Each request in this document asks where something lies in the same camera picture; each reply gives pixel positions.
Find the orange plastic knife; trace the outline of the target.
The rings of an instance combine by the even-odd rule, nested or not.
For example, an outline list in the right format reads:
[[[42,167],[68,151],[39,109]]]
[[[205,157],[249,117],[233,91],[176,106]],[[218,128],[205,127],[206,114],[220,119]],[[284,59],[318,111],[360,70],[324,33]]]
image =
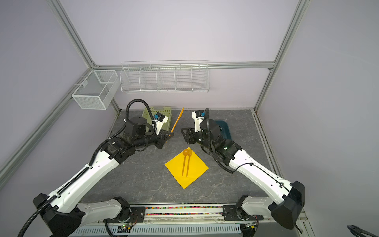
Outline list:
[[[172,127],[172,129],[171,129],[171,135],[173,135],[173,133],[174,133],[174,130],[175,130],[175,128],[176,128],[176,126],[177,126],[177,124],[178,124],[178,122],[179,122],[179,120],[181,119],[181,117],[182,117],[182,115],[183,115],[183,112],[184,112],[184,108],[182,108],[181,109],[181,111],[180,111],[180,113],[179,113],[179,115],[178,115],[178,117],[177,117],[177,119],[176,119],[176,121],[175,121],[175,123],[174,123],[174,125],[173,125],[173,127]]]

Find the orange plastic spoon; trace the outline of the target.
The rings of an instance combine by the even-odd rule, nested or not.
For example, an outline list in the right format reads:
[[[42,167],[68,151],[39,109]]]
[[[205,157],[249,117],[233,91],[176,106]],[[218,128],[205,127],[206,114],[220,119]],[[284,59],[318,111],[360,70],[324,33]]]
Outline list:
[[[185,171],[185,167],[186,167],[186,159],[190,155],[190,150],[189,149],[184,149],[183,152],[182,152],[182,154],[184,156],[183,168],[182,168],[182,176],[184,176],[184,171]]]

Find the orange plastic fork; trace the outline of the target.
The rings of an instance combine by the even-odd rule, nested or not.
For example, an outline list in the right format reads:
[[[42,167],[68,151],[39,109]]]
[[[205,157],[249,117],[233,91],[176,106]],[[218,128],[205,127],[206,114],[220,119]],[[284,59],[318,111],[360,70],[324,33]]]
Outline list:
[[[189,151],[188,151],[188,162],[187,162],[187,172],[186,172],[186,176],[187,177],[188,177],[189,169],[190,169],[190,159],[191,159],[191,156],[192,156],[192,150],[189,149]]]

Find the yellow paper napkin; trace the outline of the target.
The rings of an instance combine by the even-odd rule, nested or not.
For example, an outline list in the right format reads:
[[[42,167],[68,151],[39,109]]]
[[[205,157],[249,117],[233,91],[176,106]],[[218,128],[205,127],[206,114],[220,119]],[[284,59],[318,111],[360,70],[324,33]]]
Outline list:
[[[165,166],[183,189],[186,189],[209,169],[190,147],[168,161]]]

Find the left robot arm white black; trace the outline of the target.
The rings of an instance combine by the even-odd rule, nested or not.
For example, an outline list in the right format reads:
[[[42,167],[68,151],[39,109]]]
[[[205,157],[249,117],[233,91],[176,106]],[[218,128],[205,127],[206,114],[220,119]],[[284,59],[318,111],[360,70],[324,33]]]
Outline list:
[[[90,204],[81,203],[81,200],[106,174],[136,152],[143,152],[152,145],[162,149],[173,136],[162,128],[167,122],[168,116],[160,112],[153,114],[146,101],[130,101],[125,109],[123,126],[96,148],[90,162],[61,187],[34,198],[36,211],[18,236],[24,236],[38,216],[54,237],[67,237],[77,228],[97,220],[129,221],[132,215],[130,204],[122,197]]]

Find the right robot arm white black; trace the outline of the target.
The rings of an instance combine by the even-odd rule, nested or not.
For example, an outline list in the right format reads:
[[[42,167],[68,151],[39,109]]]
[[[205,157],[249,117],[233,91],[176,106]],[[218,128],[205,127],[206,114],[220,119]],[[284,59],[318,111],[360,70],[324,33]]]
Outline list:
[[[259,220],[273,218],[282,227],[292,230],[305,206],[305,187],[271,172],[253,159],[239,144],[223,137],[219,125],[210,118],[209,109],[192,112],[193,128],[182,128],[187,144],[198,144],[226,172],[241,173],[267,194],[258,200],[242,195],[234,206],[224,208],[224,219]]]

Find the green perforated plastic basket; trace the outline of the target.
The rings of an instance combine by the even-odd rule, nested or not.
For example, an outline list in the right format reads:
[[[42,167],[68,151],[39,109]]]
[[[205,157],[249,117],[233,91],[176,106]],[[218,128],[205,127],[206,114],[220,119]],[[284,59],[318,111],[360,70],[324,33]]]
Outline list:
[[[157,113],[165,115],[168,118],[168,120],[166,123],[164,123],[162,129],[165,131],[171,131],[172,108],[169,106],[154,106],[150,107],[150,110],[153,116],[155,116]],[[145,118],[148,121],[148,123],[152,124],[152,120],[146,108],[142,113],[142,117]]]

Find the dark teal plastic bin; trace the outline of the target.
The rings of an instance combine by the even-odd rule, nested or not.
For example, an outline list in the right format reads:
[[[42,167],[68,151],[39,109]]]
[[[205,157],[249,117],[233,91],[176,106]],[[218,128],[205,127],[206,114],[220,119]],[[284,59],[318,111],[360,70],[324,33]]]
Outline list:
[[[220,127],[223,138],[232,140],[228,124],[223,120],[216,120],[215,123]]]

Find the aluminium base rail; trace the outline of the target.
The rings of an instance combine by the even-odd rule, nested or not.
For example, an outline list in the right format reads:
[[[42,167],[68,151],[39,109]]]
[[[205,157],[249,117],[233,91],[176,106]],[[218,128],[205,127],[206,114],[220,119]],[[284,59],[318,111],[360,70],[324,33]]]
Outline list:
[[[206,235],[250,236],[264,224],[284,231],[267,209],[266,198],[254,198],[253,214],[235,203],[132,205],[125,222],[91,221],[69,233],[70,237],[199,237]]]

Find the white mesh wall basket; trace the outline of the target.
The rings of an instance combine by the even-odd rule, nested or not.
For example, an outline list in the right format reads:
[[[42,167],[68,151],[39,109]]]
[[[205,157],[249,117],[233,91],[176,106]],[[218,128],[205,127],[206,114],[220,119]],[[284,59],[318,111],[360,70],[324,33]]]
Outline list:
[[[106,110],[119,87],[115,70],[91,70],[72,97],[83,110]]]

